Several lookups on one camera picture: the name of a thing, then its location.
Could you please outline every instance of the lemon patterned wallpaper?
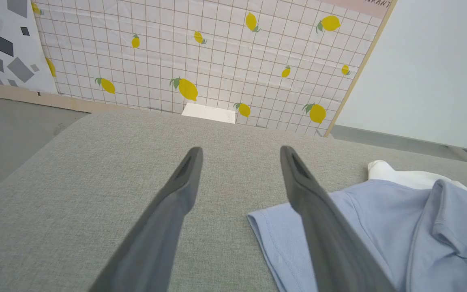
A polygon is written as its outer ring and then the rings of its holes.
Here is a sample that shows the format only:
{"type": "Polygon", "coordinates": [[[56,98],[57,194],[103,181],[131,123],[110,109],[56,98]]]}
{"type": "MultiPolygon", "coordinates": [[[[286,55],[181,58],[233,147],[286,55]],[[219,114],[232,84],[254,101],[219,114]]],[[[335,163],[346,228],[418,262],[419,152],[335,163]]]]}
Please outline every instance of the lemon patterned wallpaper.
{"type": "Polygon", "coordinates": [[[172,113],[195,102],[235,110],[239,124],[325,135],[384,15],[347,9],[367,0],[329,2],[35,5],[61,94],[172,113]]]}

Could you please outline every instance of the lemon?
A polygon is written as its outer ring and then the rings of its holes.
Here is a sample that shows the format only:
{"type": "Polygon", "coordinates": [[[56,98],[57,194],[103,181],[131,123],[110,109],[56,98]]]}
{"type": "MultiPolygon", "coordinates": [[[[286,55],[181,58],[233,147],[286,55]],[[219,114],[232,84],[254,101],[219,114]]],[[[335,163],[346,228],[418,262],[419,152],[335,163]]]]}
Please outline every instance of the lemon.
{"type": "Polygon", "coordinates": [[[100,78],[95,78],[95,82],[97,82],[99,85],[102,85],[102,88],[109,92],[110,94],[115,94],[115,86],[111,81],[104,79],[102,77],[100,78]]]}
{"type": "Polygon", "coordinates": [[[180,87],[180,93],[184,98],[196,101],[198,98],[198,89],[196,85],[187,79],[172,78],[170,79],[169,86],[174,86],[174,89],[180,87]]]}
{"type": "Polygon", "coordinates": [[[248,118],[250,116],[250,107],[248,107],[244,103],[238,102],[238,103],[234,104],[234,107],[236,109],[238,109],[239,113],[241,115],[245,116],[246,118],[248,118]]]}
{"type": "Polygon", "coordinates": [[[34,11],[35,14],[43,15],[44,12],[37,7],[37,4],[32,2],[32,11],[34,11]]]}
{"type": "Polygon", "coordinates": [[[289,65],[286,65],[286,69],[282,71],[282,77],[283,78],[288,77],[290,72],[291,72],[291,67],[289,65]]]}
{"type": "Polygon", "coordinates": [[[351,74],[351,71],[349,71],[349,66],[348,65],[343,65],[343,67],[341,68],[341,74],[344,74],[344,75],[350,75],[351,74]]]}
{"type": "Polygon", "coordinates": [[[323,31],[323,28],[326,29],[326,31],[334,31],[336,28],[340,27],[340,20],[338,17],[334,15],[329,15],[328,17],[322,19],[318,24],[317,24],[317,33],[318,31],[323,31]]]}
{"type": "Polygon", "coordinates": [[[257,25],[257,19],[255,18],[255,15],[252,13],[248,13],[248,16],[246,16],[246,26],[253,32],[259,32],[261,30],[257,25]]]}
{"type": "Polygon", "coordinates": [[[306,113],[309,112],[309,117],[313,122],[322,124],[322,121],[326,118],[326,109],[321,105],[312,103],[310,105],[304,105],[302,111],[306,109],[306,113]]]}
{"type": "Polygon", "coordinates": [[[203,36],[198,31],[194,33],[194,39],[202,45],[206,44],[206,39],[203,39],[203,36]]]}
{"type": "Polygon", "coordinates": [[[133,33],[133,40],[131,41],[131,45],[133,46],[133,48],[139,47],[139,37],[136,33],[133,33]]]}
{"type": "Polygon", "coordinates": [[[51,75],[53,77],[57,77],[57,74],[55,73],[55,65],[54,63],[48,59],[48,58],[45,58],[46,59],[46,63],[48,63],[48,67],[50,67],[50,71],[51,71],[51,75]]]}

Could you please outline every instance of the light blue shirt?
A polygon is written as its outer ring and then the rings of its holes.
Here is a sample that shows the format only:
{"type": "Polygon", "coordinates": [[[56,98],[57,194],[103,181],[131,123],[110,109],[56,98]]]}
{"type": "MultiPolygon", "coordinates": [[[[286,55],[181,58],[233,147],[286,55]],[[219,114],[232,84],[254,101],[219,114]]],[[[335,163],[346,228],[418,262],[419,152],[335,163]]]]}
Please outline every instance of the light blue shirt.
{"type": "MultiPolygon", "coordinates": [[[[399,292],[467,292],[466,190],[442,180],[430,190],[370,180],[331,198],[399,292]]],[[[289,203],[248,220],[279,290],[317,291],[302,220],[289,203]]]]}

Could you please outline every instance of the gray fabric surface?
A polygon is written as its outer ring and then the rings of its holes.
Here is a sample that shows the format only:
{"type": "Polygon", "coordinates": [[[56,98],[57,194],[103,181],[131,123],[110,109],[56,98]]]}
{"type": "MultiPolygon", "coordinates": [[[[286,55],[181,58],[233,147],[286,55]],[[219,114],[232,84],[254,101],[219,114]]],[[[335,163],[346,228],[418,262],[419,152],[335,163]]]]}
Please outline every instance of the gray fabric surface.
{"type": "Polygon", "coordinates": [[[275,291],[246,215],[287,201],[282,145],[328,191],[365,181],[376,159],[467,186],[461,161],[174,114],[91,114],[0,184],[0,291],[86,290],[192,146],[204,165],[169,290],[275,291]]]}

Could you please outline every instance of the wooden edge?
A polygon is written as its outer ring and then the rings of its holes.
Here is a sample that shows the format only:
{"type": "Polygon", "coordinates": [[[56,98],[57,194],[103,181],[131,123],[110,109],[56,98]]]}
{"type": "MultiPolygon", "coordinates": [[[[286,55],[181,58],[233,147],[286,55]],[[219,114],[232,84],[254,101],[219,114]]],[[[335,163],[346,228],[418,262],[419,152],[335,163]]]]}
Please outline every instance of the wooden edge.
{"type": "Polygon", "coordinates": [[[121,107],[119,105],[108,105],[106,103],[81,100],[57,94],[41,92],[39,96],[37,91],[30,91],[26,88],[10,85],[0,85],[0,98],[85,113],[128,109],[128,107],[121,107]]]}
{"type": "Polygon", "coordinates": [[[336,111],[336,114],[334,115],[334,118],[332,118],[332,122],[329,125],[328,130],[326,131],[326,134],[324,135],[324,137],[329,136],[330,131],[332,130],[332,127],[334,126],[338,116],[340,115],[340,113],[341,113],[341,111],[343,109],[343,106],[347,102],[347,99],[349,98],[349,96],[350,96],[350,94],[352,92],[352,89],[354,88],[354,85],[356,85],[356,82],[358,81],[358,78],[360,77],[361,73],[363,72],[363,68],[365,68],[365,65],[367,64],[368,58],[370,58],[370,56],[372,54],[372,51],[374,50],[374,47],[376,46],[376,43],[379,40],[379,37],[381,37],[381,32],[383,32],[383,29],[387,25],[387,22],[389,21],[390,15],[392,14],[392,11],[394,10],[396,2],[397,2],[397,0],[391,0],[389,10],[387,10],[387,13],[385,14],[385,17],[383,18],[383,21],[381,22],[381,25],[379,26],[378,31],[376,32],[376,36],[374,37],[374,40],[372,41],[371,46],[369,47],[369,49],[367,51],[367,54],[365,55],[365,57],[363,57],[362,64],[361,64],[360,68],[358,69],[358,72],[356,73],[356,76],[354,76],[354,80],[352,81],[351,85],[349,86],[349,90],[347,90],[347,92],[345,93],[345,96],[343,97],[343,100],[341,101],[340,107],[336,111]]]}

